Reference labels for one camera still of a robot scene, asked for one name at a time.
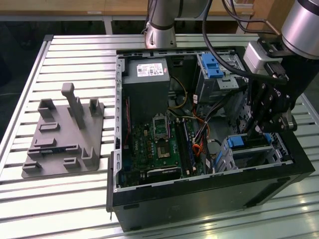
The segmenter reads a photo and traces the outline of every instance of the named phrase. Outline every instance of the wooden surface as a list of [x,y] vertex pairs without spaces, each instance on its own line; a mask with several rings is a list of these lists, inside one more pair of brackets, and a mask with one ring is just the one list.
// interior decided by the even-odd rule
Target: wooden surface
[[[106,0],[105,15],[146,15],[148,0]],[[237,14],[253,15],[254,11],[237,8]],[[221,0],[213,0],[209,15],[228,15]]]
[[0,0],[0,14],[102,15],[105,0]]
[[[146,15],[147,0],[0,0],[2,15]],[[241,15],[252,9],[237,8]],[[209,15],[227,15],[221,0],[214,0]]]

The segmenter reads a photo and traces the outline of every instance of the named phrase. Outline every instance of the chip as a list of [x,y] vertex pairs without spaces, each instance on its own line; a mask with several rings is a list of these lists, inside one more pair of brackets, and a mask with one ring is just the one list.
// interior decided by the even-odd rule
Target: chip
[[165,140],[159,140],[156,143],[156,149],[158,153],[159,158],[167,158],[170,157],[170,151],[169,151],[169,142]]

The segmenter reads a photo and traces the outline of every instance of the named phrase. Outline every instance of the sticker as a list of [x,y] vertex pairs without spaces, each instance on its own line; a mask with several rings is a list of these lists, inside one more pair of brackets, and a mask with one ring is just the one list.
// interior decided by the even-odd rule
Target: sticker
[[102,14],[101,11],[88,11],[88,14]]
[[138,77],[164,75],[163,65],[161,63],[140,64],[137,66],[137,71]]
[[194,104],[197,104],[197,95],[193,95]]
[[208,159],[206,159],[206,165],[207,165],[208,168],[210,168],[210,162],[209,162]]

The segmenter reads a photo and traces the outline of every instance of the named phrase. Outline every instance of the power supply label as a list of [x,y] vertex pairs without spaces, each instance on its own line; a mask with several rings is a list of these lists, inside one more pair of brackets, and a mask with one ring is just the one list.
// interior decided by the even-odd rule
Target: power supply label
[[163,76],[163,65],[161,63],[155,64],[140,64],[137,66],[138,77],[144,76]]

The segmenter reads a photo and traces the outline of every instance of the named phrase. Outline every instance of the gray plastic holder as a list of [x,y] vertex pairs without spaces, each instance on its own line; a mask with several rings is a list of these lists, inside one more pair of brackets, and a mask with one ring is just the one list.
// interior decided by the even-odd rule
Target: gray plastic holder
[[23,178],[99,168],[104,105],[98,99],[82,105],[72,83],[64,83],[61,92],[69,105],[40,101],[40,119],[22,167]]

